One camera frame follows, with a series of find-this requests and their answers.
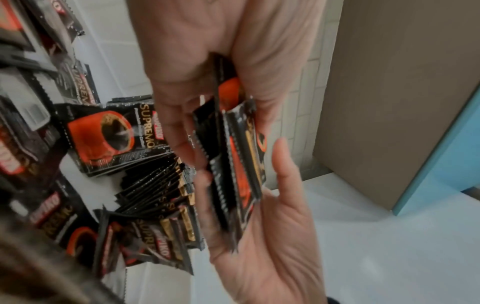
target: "person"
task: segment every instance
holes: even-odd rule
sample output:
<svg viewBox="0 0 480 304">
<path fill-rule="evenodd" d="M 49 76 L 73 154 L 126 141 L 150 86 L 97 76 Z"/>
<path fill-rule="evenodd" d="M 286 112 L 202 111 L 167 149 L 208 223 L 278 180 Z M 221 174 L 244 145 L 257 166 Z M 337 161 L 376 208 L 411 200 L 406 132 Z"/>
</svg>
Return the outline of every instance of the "person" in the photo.
<svg viewBox="0 0 480 304">
<path fill-rule="evenodd" d="M 286 139 L 272 165 L 279 196 L 265 189 L 239 244 L 228 250 L 215 222 L 206 160 L 191 147 L 192 111 L 213 95 L 211 54 L 232 59 L 256 99 L 255 125 L 268 134 L 308 59 L 326 0 L 127 0 L 164 135 L 197 168 L 198 216 L 223 286 L 238 303 L 327 303 L 314 220 Z"/>
</svg>

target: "white tile wall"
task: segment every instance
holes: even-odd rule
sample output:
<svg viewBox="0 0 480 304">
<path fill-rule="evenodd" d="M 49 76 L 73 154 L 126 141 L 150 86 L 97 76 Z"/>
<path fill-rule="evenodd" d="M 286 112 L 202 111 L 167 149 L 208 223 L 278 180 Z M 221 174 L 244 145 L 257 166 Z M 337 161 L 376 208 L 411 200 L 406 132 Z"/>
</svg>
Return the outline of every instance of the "white tile wall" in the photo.
<svg viewBox="0 0 480 304">
<path fill-rule="evenodd" d="M 142 58 L 129 24 L 124 0 L 68 0 L 77 7 L 106 61 L 117 86 L 125 96 L 149 94 L 152 89 L 143 72 Z M 330 73 L 343 0 L 327 0 L 309 60 L 292 85 L 268 137 L 267 186 L 276 187 L 271 152 L 279 136 L 288 139 L 292 157 L 302 176 L 315 177 L 324 170 L 312 158 L 313 146 Z"/>
</svg>

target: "brown blurry object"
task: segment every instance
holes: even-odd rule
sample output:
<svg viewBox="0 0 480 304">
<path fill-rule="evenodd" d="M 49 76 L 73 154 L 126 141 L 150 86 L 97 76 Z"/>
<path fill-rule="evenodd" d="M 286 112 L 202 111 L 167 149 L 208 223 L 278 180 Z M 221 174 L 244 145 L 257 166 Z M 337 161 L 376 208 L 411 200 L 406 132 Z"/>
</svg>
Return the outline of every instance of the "brown blurry object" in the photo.
<svg viewBox="0 0 480 304">
<path fill-rule="evenodd" d="M 122 303 L 40 231 L 0 207 L 1 303 Z"/>
<path fill-rule="evenodd" d="M 480 81 L 480 2 L 345 0 L 314 156 L 392 209 Z"/>
</svg>

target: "brown panel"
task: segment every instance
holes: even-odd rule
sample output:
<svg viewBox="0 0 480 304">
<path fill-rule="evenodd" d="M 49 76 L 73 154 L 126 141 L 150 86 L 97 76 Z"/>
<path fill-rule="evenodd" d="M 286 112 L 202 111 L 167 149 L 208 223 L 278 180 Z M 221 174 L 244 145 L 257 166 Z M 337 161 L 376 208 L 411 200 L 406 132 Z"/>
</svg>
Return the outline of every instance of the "brown panel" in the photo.
<svg viewBox="0 0 480 304">
<path fill-rule="evenodd" d="M 314 156 L 391 209 L 480 81 L 480 1 L 344 0 Z"/>
</svg>

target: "human hand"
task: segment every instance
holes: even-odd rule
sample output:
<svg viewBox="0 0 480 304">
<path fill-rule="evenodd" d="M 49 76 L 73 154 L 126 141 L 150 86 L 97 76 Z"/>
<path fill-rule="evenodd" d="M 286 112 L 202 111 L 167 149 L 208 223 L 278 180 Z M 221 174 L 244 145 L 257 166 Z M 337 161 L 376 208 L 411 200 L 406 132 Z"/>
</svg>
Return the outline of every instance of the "human hand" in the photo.
<svg viewBox="0 0 480 304">
<path fill-rule="evenodd" d="M 197 172 L 195 204 L 210 262 L 237 303 L 326 303 L 314 220 L 285 138 L 275 142 L 272 163 L 280 194 L 264 190 L 238 254 L 230 252 L 211 210 L 212 177 Z"/>
<path fill-rule="evenodd" d="M 192 165 L 188 142 L 199 96 L 212 96 L 212 53 L 232 59 L 257 100 L 263 134 L 275 120 L 314 43 L 326 0 L 128 0 L 163 133 Z"/>
</svg>

